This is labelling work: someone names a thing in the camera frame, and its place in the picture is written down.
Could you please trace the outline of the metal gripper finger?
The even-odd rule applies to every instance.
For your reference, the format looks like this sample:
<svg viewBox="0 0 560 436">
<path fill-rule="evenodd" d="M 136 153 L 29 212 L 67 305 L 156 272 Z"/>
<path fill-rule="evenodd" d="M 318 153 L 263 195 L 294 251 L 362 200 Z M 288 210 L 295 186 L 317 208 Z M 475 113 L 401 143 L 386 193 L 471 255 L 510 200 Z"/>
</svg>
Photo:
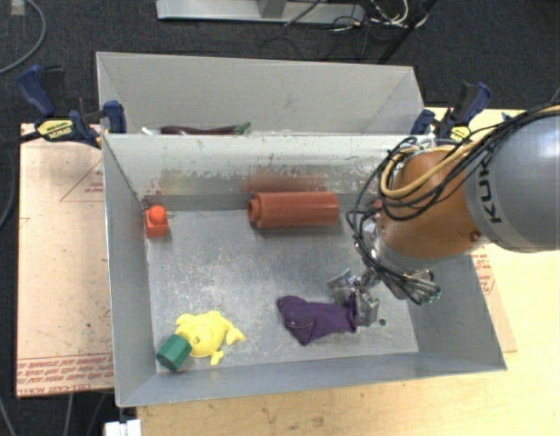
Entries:
<svg viewBox="0 0 560 436">
<path fill-rule="evenodd" d="M 378 319 L 380 300 L 367 292 L 355 294 L 355 321 L 358 326 L 369 327 Z"/>
<path fill-rule="evenodd" d="M 346 269 L 327 283 L 336 304 L 347 305 L 349 303 L 349 298 L 355 291 L 354 281 L 355 276 L 349 269 Z"/>
</svg>

